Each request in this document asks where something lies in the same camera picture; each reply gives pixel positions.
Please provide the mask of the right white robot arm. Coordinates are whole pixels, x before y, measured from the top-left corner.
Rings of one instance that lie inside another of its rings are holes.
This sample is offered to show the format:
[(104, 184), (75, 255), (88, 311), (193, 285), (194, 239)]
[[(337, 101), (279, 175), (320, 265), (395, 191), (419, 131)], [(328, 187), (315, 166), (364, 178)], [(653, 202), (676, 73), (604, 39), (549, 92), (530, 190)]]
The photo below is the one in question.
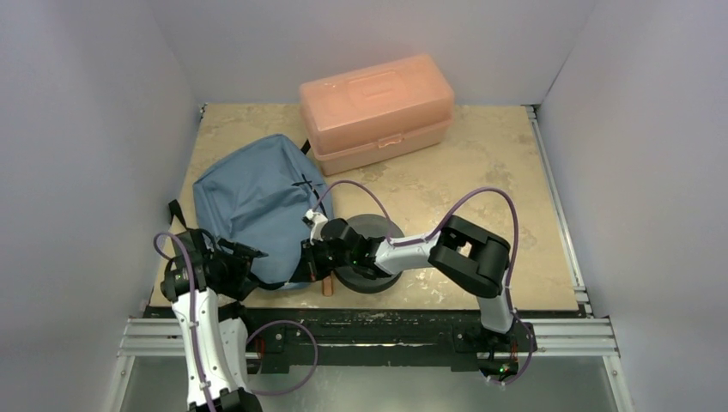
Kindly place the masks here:
[(293, 281), (316, 281), (343, 271), (368, 280), (389, 279), (406, 270), (434, 268), (477, 299), (483, 341), (502, 349), (516, 336), (506, 292), (512, 271), (511, 246), (501, 236), (459, 216), (433, 233), (387, 239), (358, 233), (346, 220), (307, 211), (310, 230), (301, 243)]

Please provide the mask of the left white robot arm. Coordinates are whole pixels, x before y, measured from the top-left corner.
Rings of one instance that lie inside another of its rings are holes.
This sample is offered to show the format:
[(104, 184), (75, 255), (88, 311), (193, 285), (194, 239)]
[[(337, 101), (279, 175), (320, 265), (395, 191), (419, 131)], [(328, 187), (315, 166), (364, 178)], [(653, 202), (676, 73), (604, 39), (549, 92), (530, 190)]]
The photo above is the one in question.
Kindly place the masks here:
[(219, 318), (210, 270), (214, 252), (202, 234), (158, 233), (158, 254), (167, 260), (161, 290), (181, 328), (185, 353), (186, 411), (261, 411), (247, 384), (245, 350), (256, 328), (241, 317)]

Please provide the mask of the copper coloured marker pen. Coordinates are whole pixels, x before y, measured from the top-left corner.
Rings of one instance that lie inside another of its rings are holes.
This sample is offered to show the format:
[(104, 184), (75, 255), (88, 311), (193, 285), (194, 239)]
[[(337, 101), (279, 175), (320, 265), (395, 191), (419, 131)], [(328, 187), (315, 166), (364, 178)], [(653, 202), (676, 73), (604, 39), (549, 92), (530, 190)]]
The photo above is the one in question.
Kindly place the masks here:
[(331, 297), (335, 290), (334, 290), (334, 276), (327, 276), (325, 279), (321, 281), (322, 286), (322, 295), (324, 297)]

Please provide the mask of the blue student backpack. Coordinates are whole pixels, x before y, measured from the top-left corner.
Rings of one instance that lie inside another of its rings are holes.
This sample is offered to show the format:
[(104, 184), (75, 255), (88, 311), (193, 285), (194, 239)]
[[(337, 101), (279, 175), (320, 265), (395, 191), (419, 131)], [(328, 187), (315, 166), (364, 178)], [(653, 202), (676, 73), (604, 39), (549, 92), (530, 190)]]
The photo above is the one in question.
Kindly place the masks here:
[(300, 242), (310, 230), (304, 214), (315, 208), (330, 216), (321, 200), (327, 189), (322, 174), (287, 136), (272, 135), (234, 151), (208, 168), (193, 184), (197, 227), (208, 248), (227, 239), (259, 249), (252, 272), (263, 290), (302, 288), (295, 282)]

